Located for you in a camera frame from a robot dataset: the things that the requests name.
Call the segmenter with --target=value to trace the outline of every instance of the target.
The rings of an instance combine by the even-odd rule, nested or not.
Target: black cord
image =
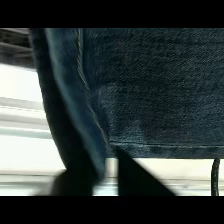
[[[219,164],[220,159],[215,159],[212,165],[212,173],[211,173],[212,196],[219,196]]]

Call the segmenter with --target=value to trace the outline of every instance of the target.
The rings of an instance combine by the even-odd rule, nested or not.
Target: blue denim
[[[31,39],[40,79],[56,83],[100,175],[116,147],[138,158],[224,157],[223,28],[47,28]]]

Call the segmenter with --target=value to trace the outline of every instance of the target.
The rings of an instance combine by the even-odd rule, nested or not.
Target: dark blue jeans
[[[224,29],[47,28],[31,39],[65,163],[77,139],[101,176],[117,146],[138,158],[224,157]]]

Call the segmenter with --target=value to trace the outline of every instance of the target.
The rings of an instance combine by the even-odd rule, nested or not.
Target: stitching
[[[84,72],[83,72],[83,68],[82,68],[82,56],[83,56],[83,47],[81,45],[81,40],[82,40],[82,32],[81,32],[81,28],[78,28],[78,58],[77,58],[77,62],[78,62],[78,74],[81,78],[81,80],[83,81],[84,85],[85,85],[85,88],[87,90],[88,93],[90,93],[90,89],[89,89],[89,86],[87,84],[87,81],[86,81],[86,78],[85,78],[85,75],[84,75]],[[99,128],[101,134],[102,134],[102,137],[103,137],[103,140],[104,142],[106,143],[107,145],[107,139],[106,139],[106,135],[103,131],[103,129],[100,127],[100,124],[99,124],[99,121],[96,117],[96,114],[95,112],[93,111],[93,109],[91,108],[90,106],[90,103],[89,101],[87,100],[87,106],[93,116],[93,119],[97,125],[97,127]]]
[[[141,144],[141,143],[134,143],[134,142],[117,142],[117,141],[110,141],[110,143],[114,145],[127,145],[132,144],[136,146],[149,146],[149,147],[163,147],[163,148],[224,148],[222,145],[197,145],[197,146],[187,146],[187,145],[160,145],[160,144]]]

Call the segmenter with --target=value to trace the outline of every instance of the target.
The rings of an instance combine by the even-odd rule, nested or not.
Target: jeans
[[[99,176],[116,147],[137,158],[224,157],[223,28],[38,28],[31,40],[65,163],[77,141]]]

